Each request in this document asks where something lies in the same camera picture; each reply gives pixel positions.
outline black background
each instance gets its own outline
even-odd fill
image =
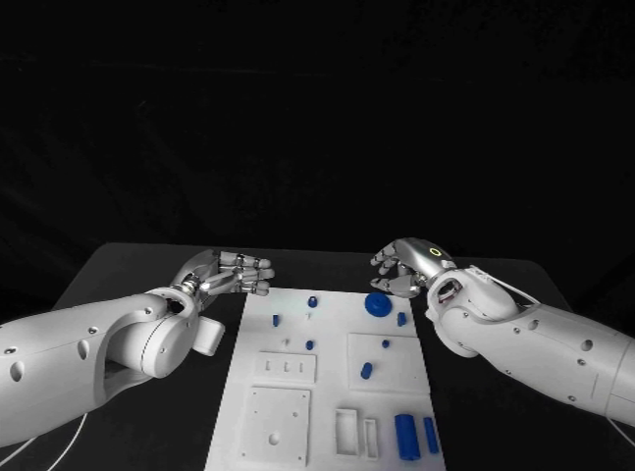
[[[106,241],[400,236],[635,336],[635,3],[0,2],[0,322]]]

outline table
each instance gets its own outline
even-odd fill
[[[92,255],[55,309],[164,286],[204,246],[109,243]],[[269,258],[275,287],[370,292],[372,254],[223,248]],[[569,309],[537,264],[523,260],[457,258],[477,265],[543,303]],[[206,316],[226,334],[213,357],[191,352],[163,380],[128,389],[93,411],[56,470],[202,471],[232,358],[245,295],[220,295]],[[425,297],[412,300],[429,371],[436,427],[448,471],[635,470],[635,450],[605,419],[549,399],[503,375],[487,361],[461,358],[441,344],[425,318]],[[1,468],[42,470],[73,436],[79,420],[44,434]],[[0,460],[17,448],[0,448]]]

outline blue block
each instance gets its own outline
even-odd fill
[[[433,419],[431,417],[423,418],[423,425],[426,427],[428,450],[435,454],[439,453],[439,446],[436,445]]]
[[[399,414],[395,416],[395,432],[397,433],[399,459],[405,461],[420,459],[419,439],[412,415]]]
[[[373,292],[366,295],[363,307],[372,316],[384,317],[392,311],[392,302],[382,292]]]
[[[372,372],[372,370],[373,370],[373,365],[372,365],[369,362],[366,362],[366,363],[363,364],[363,366],[361,366],[361,373],[360,373],[360,374],[361,374],[361,377],[363,377],[366,380],[367,380],[369,377],[370,377],[370,372]]]

